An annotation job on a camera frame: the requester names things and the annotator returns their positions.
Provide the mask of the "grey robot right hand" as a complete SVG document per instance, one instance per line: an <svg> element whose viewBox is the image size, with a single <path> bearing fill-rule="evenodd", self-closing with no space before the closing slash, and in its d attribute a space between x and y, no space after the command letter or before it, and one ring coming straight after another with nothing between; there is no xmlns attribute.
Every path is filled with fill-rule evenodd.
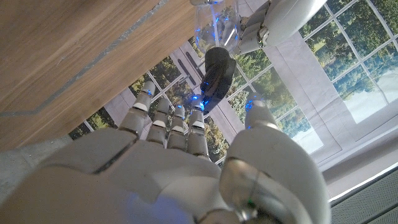
<svg viewBox="0 0 398 224"><path fill-rule="evenodd" d="M42 161L1 204L2 223L329 223L328 192L307 152L283 133L261 95L223 166L211 161L201 96L189 121L146 82L118 128L89 133Z"/></svg>

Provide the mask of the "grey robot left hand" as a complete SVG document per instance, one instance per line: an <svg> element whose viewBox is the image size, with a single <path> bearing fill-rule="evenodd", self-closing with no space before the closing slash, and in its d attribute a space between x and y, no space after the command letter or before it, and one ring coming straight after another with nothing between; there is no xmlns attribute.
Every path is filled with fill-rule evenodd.
<svg viewBox="0 0 398 224"><path fill-rule="evenodd" d="M233 50L242 55L267 46L276 46L295 34L326 0L267 1L249 17L241 17L238 45Z"/></svg>

